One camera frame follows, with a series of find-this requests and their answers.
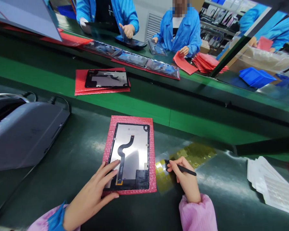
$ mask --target flex cable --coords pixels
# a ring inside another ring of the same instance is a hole
[[[132,146],[133,142],[134,142],[134,135],[131,135],[131,139],[127,144],[122,144],[119,148],[118,148],[118,155],[121,157],[121,162],[120,162],[120,167],[119,167],[119,172],[118,172],[118,180],[117,180],[117,185],[122,185],[123,184],[123,168],[124,168],[124,160],[125,160],[125,154],[123,152],[123,149],[125,148],[129,148],[130,146]]]

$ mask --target white paper stack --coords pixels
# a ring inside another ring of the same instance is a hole
[[[248,159],[247,179],[263,194],[267,205],[289,213],[289,183],[264,157]]]

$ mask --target hand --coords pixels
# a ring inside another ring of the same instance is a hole
[[[111,169],[120,163],[116,160],[108,165],[104,161],[89,182],[77,194],[71,204],[66,208],[63,228],[73,231],[93,217],[101,208],[110,201],[119,197],[118,193],[111,193],[101,199],[103,188],[118,172],[114,170],[106,175]]]
[[[250,39],[248,45],[250,45],[251,47],[257,47],[257,39],[255,36]]]
[[[85,24],[85,22],[88,22],[88,20],[86,20],[85,18],[80,18],[79,22],[80,22],[81,29],[85,33],[91,34],[91,26]]]
[[[153,38],[152,40],[153,40],[155,43],[157,43],[158,37],[155,37],[155,38]]]
[[[184,157],[180,157],[177,160],[170,160],[167,164],[167,171],[171,172],[172,170],[177,175],[177,182],[181,184],[183,191],[185,192],[187,201],[189,203],[200,203],[201,196],[198,188],[197,177],[193,176],[186,172],[181,172],[177,165],[181,165],[191,171],[194,171],[194,168],[188,163]]]
[[[119,23],[119,26],[124,31],[124,34],[126,35],[126,37],[128,37],[129,39],[133,37],[134,32],[135,32],[135,27],[132,24],[123,26],[122,24]]]
[[[184,57],[188,55],[188,52],[189,52],[189,48],[185,46],[179,51],[179,55]]]

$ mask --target blue plastic bin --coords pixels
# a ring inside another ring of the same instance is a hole
[[[217,3],[220,5],[223,5],[225,3],[226,0],[218,0]]]
[[[247,69],[240,71],[240,77],[251,87],[262,88],[275,81],[276,79],[269,75],[264,70],[257,70],[254,67],[249,67]]]
[[[58,6],[57,9],[61,15],[76,20],[76,14],[73,10],[72,5]]]
[[[276,76],[281,80],[276,86],[283,87],[289,84],[289,77],[281,74],[276,74]]]

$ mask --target white glove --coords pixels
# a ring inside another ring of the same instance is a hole
[[[91,26],[85,24],[85,22],[88,22],[88,20],[86,20],[85,18],[80,18],[79,21],[80,21],[81,29],[82,29],[85,33],[91,34]]]

